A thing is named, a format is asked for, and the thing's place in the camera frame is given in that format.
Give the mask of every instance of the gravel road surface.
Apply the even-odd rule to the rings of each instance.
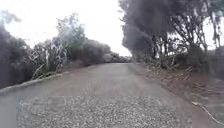
[[[221,128],[135,64],[71,72],[0,97],[1,128]]]

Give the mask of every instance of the curb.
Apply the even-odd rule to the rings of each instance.
[[[25,82],[25,83],[22,83],[22,84],[19,84],[19,85],[13,85],[13,86],[5,87],[5,88],[0,90],[0,96],[4,96],[8,93],[16,92],[20,89],[28,88],[30,86],[34,86],[34,85],[39,84],[39,83],[43,83],[43,82],[45,82],[47,80],[50,80],[50,79],[53,79],[53,78],[57,78],[57,77],[61,77],[63,75],[67,75],[69,73],[70,72],[64,72],[64,73],[52,75],[52,76],[49,76],[49,77],[46,77],[46,78],[43,78],[43,79],[32,80],[32,81],[28,81],[28,82]]]

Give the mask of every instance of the dirt embankment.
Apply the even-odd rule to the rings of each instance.
[[[202,107],[219,123],[224,123],[224,81],[202,73],[186,70],[162,70],[144,65],[147,76],[181,96]]]

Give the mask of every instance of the overcast sky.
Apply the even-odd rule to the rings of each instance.
[[[27,39],[31,46],[56,36],[56,19],[76,12],[88,38],[110,45],[120,55],[130,55],[121,45],[123,33],[117,0],[0,0],[0,9],[22,20],[11,23],[7,29],[14,36]]]

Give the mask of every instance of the dense vegetation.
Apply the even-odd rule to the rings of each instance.
[[[61,72],[70,61],[79,60],[83,66],[89,66],[104,63],[105,54],[114,54],[108,45],[85,36],[76,14],[58,19],[58,36],[40,42],[34,48],[6,31],[5,24],[18,19],[16,16],[3,11],[1,17],[0,88]]]
[[[123,45],[137,61],[165,69],[190,66],[200,71],[215,70],[208,44],[214,45],[217,54],[222,51],[223,0],[120,0],[119,3],[124,13],[121,20],[125,23]],[[206,20],[213,27],[213,43],[205,39]]]

